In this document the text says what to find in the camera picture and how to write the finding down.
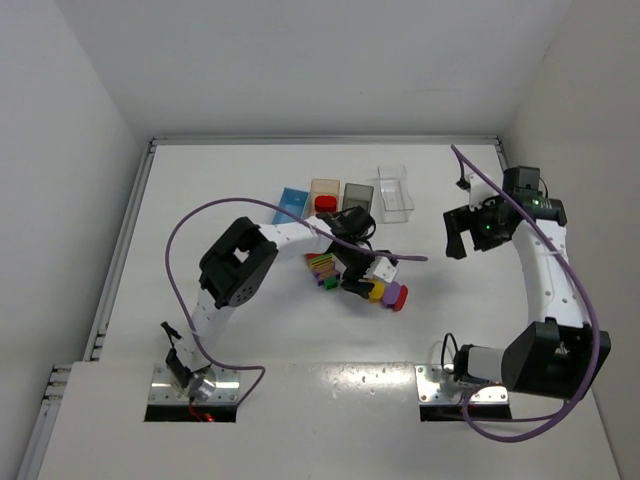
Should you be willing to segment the yellow rounded lego brick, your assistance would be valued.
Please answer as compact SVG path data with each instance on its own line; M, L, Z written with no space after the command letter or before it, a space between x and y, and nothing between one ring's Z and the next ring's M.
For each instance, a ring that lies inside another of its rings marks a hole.
M382 301L382 298L384 296L384 292L386 289L386 283L385 282L381 282L378 280L373 280L372 281L372 289L369 292L368 295L368 300L371 303L379 303Z

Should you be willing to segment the red rounded lego brick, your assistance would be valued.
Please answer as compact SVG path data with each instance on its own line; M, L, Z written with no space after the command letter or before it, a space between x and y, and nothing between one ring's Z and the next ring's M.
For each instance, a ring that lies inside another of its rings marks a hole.
M406 285L402 285L399 289L396 301L392 305L392 309L396 312L401 311L404 308L408 297L409 290Z

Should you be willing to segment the purple butterfly lego brick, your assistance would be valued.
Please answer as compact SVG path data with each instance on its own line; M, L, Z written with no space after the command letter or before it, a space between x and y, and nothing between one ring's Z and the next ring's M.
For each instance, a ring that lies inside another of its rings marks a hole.
M329 277L336 277L336 278L339 280L339 284L340 284L341 272L340 272L339 270L337 270L336 268L335 268L334 270L325 271L325 272L320 273L320 274L314 274L313 272L312 272L312 274L313 274L313 276L314 276L314 279L315 279L315 281L316 281L316 284L317 284L319 287L323 287L323 288L324 288L324 286L323 286L323 281L324 281L326 278L329 278Z

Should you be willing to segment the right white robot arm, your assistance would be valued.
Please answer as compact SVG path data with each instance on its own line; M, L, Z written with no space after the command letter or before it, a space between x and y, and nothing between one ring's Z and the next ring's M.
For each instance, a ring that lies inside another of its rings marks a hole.
M604 363L611 341L607 332L593 339L586 309L561 266L568 258L562 201L540 191L540 171L532 167L505 170L500 192L474 173L457 184L468 192L469 203L443 215L447 257L465 258L463 232L470 233L477 251L512 243L525 282L528 325L504 349L463 345L454 356L454 380L499 383L516 393L570 400L591 354Z

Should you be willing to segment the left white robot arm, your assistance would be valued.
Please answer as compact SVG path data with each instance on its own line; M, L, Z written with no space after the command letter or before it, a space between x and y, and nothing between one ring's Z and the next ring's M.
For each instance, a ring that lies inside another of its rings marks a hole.
M199 291L194 308L179 304L190 334L165 329L171 348L165 365L180 390L193 398L212 367L233 370L213 356L215 342L231 317L258 292L274 263L309 254L336 257L345 267L343 289L362 298L374 288L371 270L384 253L371 246L377 224L360 206L301 217L279 208L280 223L234 220L199 261Z

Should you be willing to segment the green number lego brick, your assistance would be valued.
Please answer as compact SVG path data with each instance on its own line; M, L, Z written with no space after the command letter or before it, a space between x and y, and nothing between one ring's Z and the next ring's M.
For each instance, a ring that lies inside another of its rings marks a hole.
M336 277L329 277L323 281L324 288L329 291L339 286L339 280Z

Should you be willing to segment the grey translucent bin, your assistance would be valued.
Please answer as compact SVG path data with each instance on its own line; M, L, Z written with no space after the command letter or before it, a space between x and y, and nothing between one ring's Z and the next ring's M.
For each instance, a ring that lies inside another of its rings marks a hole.
M346 183L342 195L342 209L361 207L371 214L374 187L366 184Z

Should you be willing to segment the tan translucent bin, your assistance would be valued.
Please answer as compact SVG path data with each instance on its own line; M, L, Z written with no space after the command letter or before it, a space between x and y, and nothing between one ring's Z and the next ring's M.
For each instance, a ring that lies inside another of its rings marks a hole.
M311 180L309 215L316 215L314 210L314 199L318 195L333 195L340 201L340 181L337 179L313 178Z

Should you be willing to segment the clear transparent bin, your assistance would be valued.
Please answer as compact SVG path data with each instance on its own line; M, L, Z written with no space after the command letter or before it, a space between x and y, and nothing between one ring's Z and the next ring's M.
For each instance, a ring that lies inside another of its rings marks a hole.
M387 224L407 223L414 212L404 165L379 166L378 189L382 204L382 221Z

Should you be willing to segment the blue rectangular bin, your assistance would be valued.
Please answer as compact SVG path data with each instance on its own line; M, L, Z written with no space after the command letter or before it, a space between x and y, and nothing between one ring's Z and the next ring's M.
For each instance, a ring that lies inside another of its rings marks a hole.
M276 211L272 223L274 225L295 223L295 217L303 218L307 211L309 197L308 191L285 187L278 203L281 210Z

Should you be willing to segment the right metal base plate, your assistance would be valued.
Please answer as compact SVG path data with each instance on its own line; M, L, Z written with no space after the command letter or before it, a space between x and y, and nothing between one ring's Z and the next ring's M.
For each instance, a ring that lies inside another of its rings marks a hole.
M508 405L507 390L498 385L486 385L475 392L476 385L457 382L453 376L453 365L440 364L415 366L415 378L419 404L428 407L460 406L470 398L469 405Z

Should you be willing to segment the metal base plate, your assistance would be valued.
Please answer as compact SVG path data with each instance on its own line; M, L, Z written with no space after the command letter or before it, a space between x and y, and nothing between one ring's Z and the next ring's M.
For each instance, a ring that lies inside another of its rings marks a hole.
M457 382L453 376L453 365L440 364L415 366L415 378L419 404L428 407L460 406L470 398L469 405L508 405L507 390L498 385L486 385L475 392L476 385Z
M186 387L167 366L155 366L148 392L149 405L186 406L192 399L196 405L228 406L239 400L240 374L236 371L209 367L194 375Z

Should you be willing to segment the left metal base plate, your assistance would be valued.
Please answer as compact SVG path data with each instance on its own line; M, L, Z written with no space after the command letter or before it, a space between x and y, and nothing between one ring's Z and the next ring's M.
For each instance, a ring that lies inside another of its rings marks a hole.
M167 366L155 366L148 392L149 405L186 406L192 399L196 405L228 406L239 400L240 374L236 371L209 367L194 375L186 387Z

